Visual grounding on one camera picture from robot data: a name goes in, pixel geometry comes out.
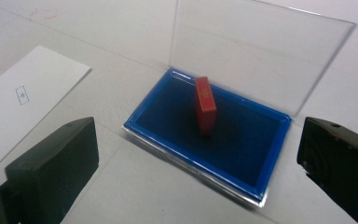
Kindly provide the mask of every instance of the clear plastic box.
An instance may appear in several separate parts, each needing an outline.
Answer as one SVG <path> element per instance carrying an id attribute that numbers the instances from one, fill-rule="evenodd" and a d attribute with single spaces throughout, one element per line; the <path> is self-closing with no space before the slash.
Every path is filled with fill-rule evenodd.
<path id="1" fill-rule="evenodd" d="M 241 203 L 262 207 L 286 132 L 355 24 L 246 0 L 179 0 L 170 67 L 124 124 L 136 140 Z M 213 84 L 197 135 L 194 77 Z"/>

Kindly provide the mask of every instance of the white table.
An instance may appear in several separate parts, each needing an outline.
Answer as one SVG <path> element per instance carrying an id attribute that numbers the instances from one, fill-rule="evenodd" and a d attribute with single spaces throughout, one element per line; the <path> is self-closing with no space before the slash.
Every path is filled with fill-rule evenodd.
<path id="1" fill-rule="evenodd" d="M 270 0 L 358 24 L 358 1 Z M 266 206 L 248 210 L 123 137 L 122 123 L 168 66 L 174 0 L 0 0 L 0 75 L 36 45 L 92 72 L 1 162 L 64 123 L 93 116 L 100 167 L 63 223 L 355 223 L 296 164 L 302 127 L 292 125 Z M 301 116 L 358 133 L 358 27 Z"/>

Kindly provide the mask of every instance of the transparent lid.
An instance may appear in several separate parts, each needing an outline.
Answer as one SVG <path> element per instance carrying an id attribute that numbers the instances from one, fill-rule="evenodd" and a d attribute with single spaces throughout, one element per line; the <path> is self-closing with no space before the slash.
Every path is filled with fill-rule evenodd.
<path id="1" fill-rule="evenodd" d="M 246 0 L 179 0 L 170 67 L 292 118 L 355 24 Z"/>

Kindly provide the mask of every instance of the white surface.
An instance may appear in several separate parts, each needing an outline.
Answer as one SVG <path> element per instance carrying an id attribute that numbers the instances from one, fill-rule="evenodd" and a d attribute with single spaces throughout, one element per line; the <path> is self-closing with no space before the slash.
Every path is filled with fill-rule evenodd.
<path id="1" fill-rule="evenodd" d="M 89 71 L 37 46 L 0 76 L 0 161 Z"/>
<path id="2" fill-rule="evenodd" d="M 355 0 L 269 2 L 358 25 Z M 270 180 L 266 206 L 254 211 L 122 138 L 121 124 L 168 64 L 174 7 L 173 0 L 0 0 L 0 74 L 37 45 L 93 68 L 2 161 L 0 184 L 6 165 L 21 153 L 65 122 L 93 116 L 100 168 L 63 223 L 355 223 L 296 164 L 296 125 Z M 358 133 L 358 26 L 300 114 Z"/>

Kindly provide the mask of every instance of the black object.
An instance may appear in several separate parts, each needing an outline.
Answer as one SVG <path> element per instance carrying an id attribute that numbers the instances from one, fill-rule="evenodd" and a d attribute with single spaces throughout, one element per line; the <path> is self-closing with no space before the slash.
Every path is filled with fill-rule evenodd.
<path id="1" fill-rule="evenodd" d="M 0 223 L 60 223 L 98 162 L 94 119 L 63 125 L 6 168 Z"/>
<path id="2" fill-rule="evenodd" d="M 306 118 L 297 163 L 358 222 L 358 134 L 336 123 Z"/>

